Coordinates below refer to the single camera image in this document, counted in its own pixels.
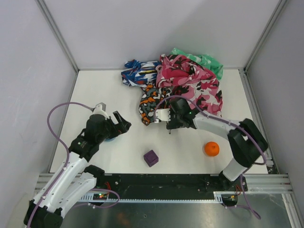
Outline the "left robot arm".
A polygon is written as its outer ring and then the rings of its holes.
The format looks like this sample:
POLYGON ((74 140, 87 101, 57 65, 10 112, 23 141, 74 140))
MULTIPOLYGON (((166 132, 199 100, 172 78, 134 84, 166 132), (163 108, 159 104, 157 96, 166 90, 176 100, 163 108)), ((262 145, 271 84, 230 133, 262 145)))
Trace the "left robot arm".
POLYGON ((102 187, 104 170, 90 165, 89 161, 99 151, 99 146, 129 131, 131 123, 118 111, 114 123, 103 110, 95 109, 85 128, 66 146, 66 159, 44 188, 29 202, 24 224, 28 228, 58 228, 63 218, 88 191, 102 187))

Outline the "orange black camouflage cloth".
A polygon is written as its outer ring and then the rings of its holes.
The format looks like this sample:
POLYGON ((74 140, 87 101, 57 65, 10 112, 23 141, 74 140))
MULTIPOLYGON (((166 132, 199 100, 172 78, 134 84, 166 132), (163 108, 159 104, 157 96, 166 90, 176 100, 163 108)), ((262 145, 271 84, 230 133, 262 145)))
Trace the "orange black camouflage cloth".
POLYGON ((157 104, 172 94, 172 87, 157 88, 155 84, 149 83, 142 91, 143 95, 139 103, 139 114, 142 123, 148 126, 154 122, 153 115, 157 104))

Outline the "pink camouflage cloth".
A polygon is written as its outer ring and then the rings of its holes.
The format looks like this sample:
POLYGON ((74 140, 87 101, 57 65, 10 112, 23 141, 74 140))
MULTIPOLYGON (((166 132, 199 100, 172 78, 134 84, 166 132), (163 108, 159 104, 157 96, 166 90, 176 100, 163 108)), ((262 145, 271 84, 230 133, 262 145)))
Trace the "pink camouflage cloth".
POLYGON ((156 87, 172 87, 171 98, 183 98, 191 109, 199 107, 203 111, 222 116, 222 90, 215 74, 188 59, 184 55, 160 56, 157 66, 156 87))

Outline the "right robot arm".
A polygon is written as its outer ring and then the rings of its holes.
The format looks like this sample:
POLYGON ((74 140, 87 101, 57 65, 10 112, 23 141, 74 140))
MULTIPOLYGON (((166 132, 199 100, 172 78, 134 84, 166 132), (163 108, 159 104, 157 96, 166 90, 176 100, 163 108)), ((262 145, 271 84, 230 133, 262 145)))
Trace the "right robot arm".
POLYGON ((268 143, 251 119, 226 120, 201 110, 197 105, 192 109, 188 101, 179 95, 173 96, 169 104, 168 129, 186 127, 205 130, 228 140, 233 158, 218 175, 223 189, 229 190, 253 165, 265 164, 264 152, 268 149, 268 143), (257 162, 259 157, 263 157, 263 163, 257 162))

